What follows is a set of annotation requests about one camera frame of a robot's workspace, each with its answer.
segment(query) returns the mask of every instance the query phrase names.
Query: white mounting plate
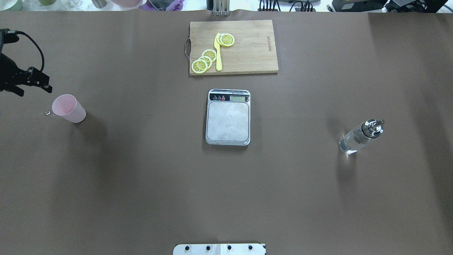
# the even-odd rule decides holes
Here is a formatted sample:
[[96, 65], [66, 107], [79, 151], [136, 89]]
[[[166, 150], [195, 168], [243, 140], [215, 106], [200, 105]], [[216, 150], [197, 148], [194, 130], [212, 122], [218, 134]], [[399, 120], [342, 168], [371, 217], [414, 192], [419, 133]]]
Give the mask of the white mounting plate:
[[173, 255], [265, 255], [265, 254], [266, 244], [201, 244], [201, 245], [182, 244], [177, 245], [173, 249]]

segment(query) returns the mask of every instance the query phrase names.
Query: green cup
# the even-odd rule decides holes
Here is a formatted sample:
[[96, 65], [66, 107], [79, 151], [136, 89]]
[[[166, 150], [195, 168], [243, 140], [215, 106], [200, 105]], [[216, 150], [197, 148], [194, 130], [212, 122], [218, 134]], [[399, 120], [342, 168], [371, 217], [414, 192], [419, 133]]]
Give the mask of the green cup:
[[55, 4], [57, 0], [38, 0], [42, 5], [49, 6]]
[[0, 10], [21, 10], [22, 9], [22, 0], [17, 0], [14, 2], [13, 0], [7, 0], [0, 3]]

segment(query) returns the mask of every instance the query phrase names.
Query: yellow knife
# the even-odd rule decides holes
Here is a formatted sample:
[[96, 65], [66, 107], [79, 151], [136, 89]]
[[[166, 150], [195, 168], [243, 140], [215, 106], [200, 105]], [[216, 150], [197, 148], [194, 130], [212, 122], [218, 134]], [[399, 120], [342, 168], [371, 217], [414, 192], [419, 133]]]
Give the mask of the yellow knife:
[[222, 59], [220, 57], [220, 44], [217, 42], [217, 38], [220, 36], [220, 33], [217, 33], [216, 37], [214, 38], [214, 48], [217, 51], [217, 59], [216, 59], [216, 70], [222, 71]]

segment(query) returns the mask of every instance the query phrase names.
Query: digital kitchen scale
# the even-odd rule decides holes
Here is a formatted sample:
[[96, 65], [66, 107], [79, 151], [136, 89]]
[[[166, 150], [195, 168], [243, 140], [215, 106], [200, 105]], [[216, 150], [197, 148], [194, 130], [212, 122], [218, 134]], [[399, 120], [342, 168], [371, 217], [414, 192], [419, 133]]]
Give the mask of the digital kitchen scale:
[[206, 142], [245, 146], [250, 143], [250, 92], [211, 89], [207, 96]]

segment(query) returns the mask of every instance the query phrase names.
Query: lemon slice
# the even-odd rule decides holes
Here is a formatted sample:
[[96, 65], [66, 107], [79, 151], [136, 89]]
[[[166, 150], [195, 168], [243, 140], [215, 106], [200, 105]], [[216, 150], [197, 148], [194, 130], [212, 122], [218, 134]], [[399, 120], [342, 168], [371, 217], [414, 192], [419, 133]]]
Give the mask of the lemon slice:
[[203, 59], [197, 59], [192, 63], [192, 71], [196, 74], [206, 72], [208, 64]]
[[207, 50], [203, 51], [203, 53], [201, 55], [210, 57], [211, 61], [213, 61], [213, 62], [216, 61], [216, 58], [217, 58], [217, 53], [213, 49], [207, 49]]
[[201, 56], [201, 57], [198, 58], [198, 59], [203, 59], [204, 61], [206, 61], [206, 63], [207, 63], [207, 69], [206, 69], [206, 70], [207, 70], [207, 71], [211, 68], [211, 66], [212, 66], [212, 60], [211, 60], [210, 57], [208, 57], [208, 56]]
[[217, 39], [217, 42], [223, 46], [223, 43], [220, 41], [220, 37], [222, 36], [223, 34], [219, 34], [219, 36], [216, 38]]
[[219, 44], [225, 47], [230, 47], [234, 44], [234, 36], [232, 34], [220, 34]]

